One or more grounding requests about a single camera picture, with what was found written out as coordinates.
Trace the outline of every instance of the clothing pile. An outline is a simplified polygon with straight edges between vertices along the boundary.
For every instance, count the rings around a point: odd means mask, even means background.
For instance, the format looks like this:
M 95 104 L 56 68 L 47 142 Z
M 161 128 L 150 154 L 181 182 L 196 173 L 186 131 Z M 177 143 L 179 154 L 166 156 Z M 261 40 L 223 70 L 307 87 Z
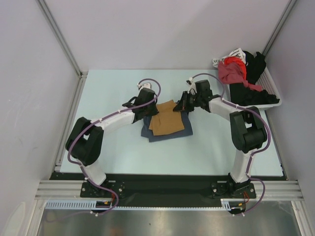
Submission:
M 156 142 L 192 135 L 192 127 L 186 112 L 174 112 L 173 100 L 157 104 L 158 114 L 143 118 L 141 136 Z
M 230 86 L 231 102 L 241 106 L 279 103 L 275 95 L 256 85 L 266 68 L 265 56 L 260 52 L 254 57 L 238 48 L 228 56 L 213 59 L 213 66 L 218 68 L 221 82 Z

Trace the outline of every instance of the black cloth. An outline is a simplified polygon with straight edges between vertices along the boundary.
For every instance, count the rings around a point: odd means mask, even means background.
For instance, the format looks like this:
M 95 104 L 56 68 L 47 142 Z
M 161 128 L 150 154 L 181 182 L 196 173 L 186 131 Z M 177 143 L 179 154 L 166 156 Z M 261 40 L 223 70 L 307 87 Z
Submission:
M 266 68 L 265 56 L 260 52 L 256 52 L 256 57 L 247 51 L 244 53 L 246 55 L 246 80 L 254 85 Z
M 279 99 L 273 94 L 269 94 L 266 90 L 258 92 L 246 88 L 243 83 L 230 85 L 231 102 L 240 106 L 264 105 L 279 103 Z

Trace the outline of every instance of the folded cloth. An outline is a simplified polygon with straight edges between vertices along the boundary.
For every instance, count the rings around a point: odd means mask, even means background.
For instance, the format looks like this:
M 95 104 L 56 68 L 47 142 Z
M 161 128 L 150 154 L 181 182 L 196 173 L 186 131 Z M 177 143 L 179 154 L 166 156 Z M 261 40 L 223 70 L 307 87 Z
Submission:
M 153 116 L 149 129 L 155 136 L 172 134 L 184 130 L 180 112 L 174 112 L 176 103 L 173 100 L 157 104 L 158 114 Z
M 144 125 L 141 130 L 141 136 L 148 138 L 149 142 L 152 143 L 152 142 L 157 142 L 157 141 L 162 141 L 162 140 L 176 139 L 180 137 L 193 135 L 191 123 L 188 118 L 188 113 L 182 112 L 181 117 L 182 117 L 183 125 L 185 127 L 184 130 L 181 130 L 172 134 L 168 134 L 168 135 L 159 135 L 159 136 L 154 136 L 153 131 L 149 129 L 152 117 L 144 117 L 143 118 Z
M 231 102 L 240 106 L 264 105 L 279 103 L 279 99 L 274 94 L 269 94 L 266 90 L 258 92 L 244 87 L 242 83 L 230 85 Z
M 248 83 L 247 80 L 244 79 L 244 73 L 241 67 L 232 62 L 228 65 L 224 65 L 222 61 L 219 62 L 218 65 L 218 74 L 219 79 L 224 84 L 236 84 L 236 83 L 243 83 L 245 87 L 249 87 L 250 89 L 262 91 L 262 86 L 260 85 L 252 85 Z

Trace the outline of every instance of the gray cloth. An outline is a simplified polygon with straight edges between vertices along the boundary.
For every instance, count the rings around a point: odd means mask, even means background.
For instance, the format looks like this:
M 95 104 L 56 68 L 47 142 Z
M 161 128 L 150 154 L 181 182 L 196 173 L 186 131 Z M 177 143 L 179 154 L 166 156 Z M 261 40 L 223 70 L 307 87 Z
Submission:
M 141 136 L 148 138 L 149 142 L 151 143 L 151 142 L 157 142 L 157 141 L 168 140 L 168 139 L 176 139 L 176 138 L 192 135 L 192 127 L 188 118 L 188 113 L 182 112 L 181 115 L 182 115 L 182 122 L 185 127 L 184 130 L 181 130 L 172 134 L 168 134 L 168 135 L 158 135 L 158 136 L 154 136 L 153 131 L 149 129 L 152 117 L 144 117 L 143 118 L 144 125 L 141 130 Z

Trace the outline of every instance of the white wall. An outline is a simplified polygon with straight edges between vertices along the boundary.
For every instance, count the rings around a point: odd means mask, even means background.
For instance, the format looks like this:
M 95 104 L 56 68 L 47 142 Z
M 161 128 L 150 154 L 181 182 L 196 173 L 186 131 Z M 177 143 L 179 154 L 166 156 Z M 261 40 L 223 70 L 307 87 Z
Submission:
M 34 0 L 1 1 L 0 29 L 1 233 L 20 202 L 28 216 L 78 79 Z
M 262 51 L 288 0 L 47 0 L 82 70 L 209 69 Z
M 315 221 L 315 1 L 298 1 L 267 65 L 283 98 L 269 110 L 284 168 L 298 179 Z

